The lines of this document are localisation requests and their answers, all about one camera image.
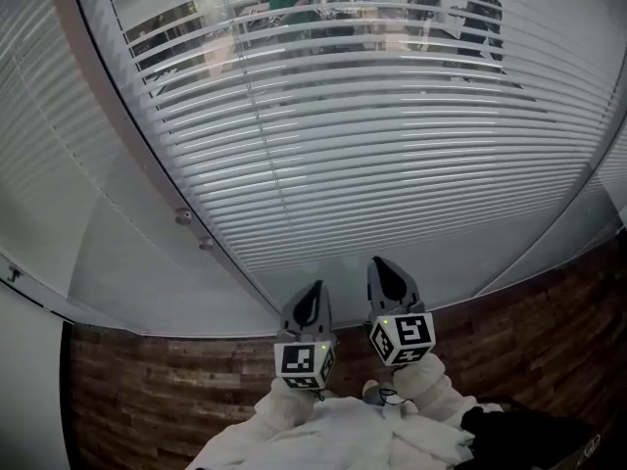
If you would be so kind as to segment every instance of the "person in black clothing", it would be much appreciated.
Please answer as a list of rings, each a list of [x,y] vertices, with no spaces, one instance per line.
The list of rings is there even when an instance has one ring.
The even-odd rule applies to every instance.
[[[500,22],[503,18],[503,11],[501,10],[501,2],[499,0],[478,0],[480,2],[485,2],[489,4],[491,7],[481,5],[476,2],[469,1],[466,5],[465,9],[460,9],[459,7],[453,7],[456,11],[463,11],[470,14],[476,14],[477,16],[481,16],[482,18],[488,18],[490,20]],[[480,19],[475,18],[466,18],[463,24],[465,27],[470,27],[474,29],[481,29],[484,31],[491,31],[496,34],[501,34],[501,25],[499,23],[486,22]],[[485,41],[486,37],[481,35],[476,35],[474,33],[466,33],[463,32],[459,36],[459,40],[464,42],[472,42],[476,44],[482,44]],[[488,45],[492,47],[503,48],[503,41],[497,38],[488,38]],[[476,58],[481,58],[481,52],[474,49],[465,49],[462,47],[458,48],[458,53],[463,56],[472,56]],[[502,54],[491,53],[492,57],[497,61],[503,60]]]
[[[352,2],[360,2],[361,0],[326,0],[327,4],[332,4],[332,3],[352,3]],[[353,19],[359,19],[362,17],[362,11],[360,10],[352,10],[352,9],[346,9],[346,8],[338,8],[338,9],[331,9],[330,12],[327,13],[327,16],[329,19],[333,19],[333,20],[338,20],[338,21],[342,21],[342,20],[353,20]],[[353,36],[358,34],[359,30],[357,29],[356,26],[351,26],[351,25],[347,25],[347,26],[338,26],[338,27],[330,27],[328,29],[326,29],[325,31],[326,37],[333,37],[333,36]],[[348,44],[338,44],[338,45],[333,45],[328,47],[328,51],[326,52],[350,52],[350,51],[362,51],[363,50],[363,44],[361,43],[348,43]]]

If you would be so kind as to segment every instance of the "window blind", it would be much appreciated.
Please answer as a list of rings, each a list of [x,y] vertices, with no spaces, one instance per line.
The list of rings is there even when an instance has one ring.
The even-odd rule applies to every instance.
[[[597,172],[595,187],[609,194],[623,223],[627,221],[627,128],[624,128]]]
[[[112,2],[134,115],[254,274],[551,211],[618,103],[621,0]]]

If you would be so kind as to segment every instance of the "screw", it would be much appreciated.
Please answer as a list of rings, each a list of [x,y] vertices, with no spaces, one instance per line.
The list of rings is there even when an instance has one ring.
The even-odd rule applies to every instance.
[[[183,226],[190,224],[192,222],[192,211],[190,209],[177,209],[174,221],[176,221],[176,224]]]
[[[200,239],[198,249],[200,249],[201,251],[210,251],[213,248],[214,239],[212,239],[211,237],[203,237],[202,239]]]

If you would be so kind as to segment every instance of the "dark wood paneling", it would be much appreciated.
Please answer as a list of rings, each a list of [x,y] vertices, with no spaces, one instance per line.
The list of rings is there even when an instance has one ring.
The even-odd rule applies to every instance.
[[[625,396],[627,256],[617,238],[570,265],[434,312],[436,353],[465,395],[505,396],[602,430]],[[338,333],[330,388],[389,374],[362,329]],[[84,468],[181,469],[247,419],[273,377],[273,340],[176,340],[76,325],[67,409]]]

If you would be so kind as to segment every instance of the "white cloth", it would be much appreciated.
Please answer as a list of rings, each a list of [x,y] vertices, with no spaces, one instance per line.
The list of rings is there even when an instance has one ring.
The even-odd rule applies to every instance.
[[[211,439],[187,467],[207,470],[447,470],[472,459],[459,423],[475,398],[451,387],[429,353],[397,371],[401,405],[357,399],[315,403],[312,394],[272,382],[256,415]]]

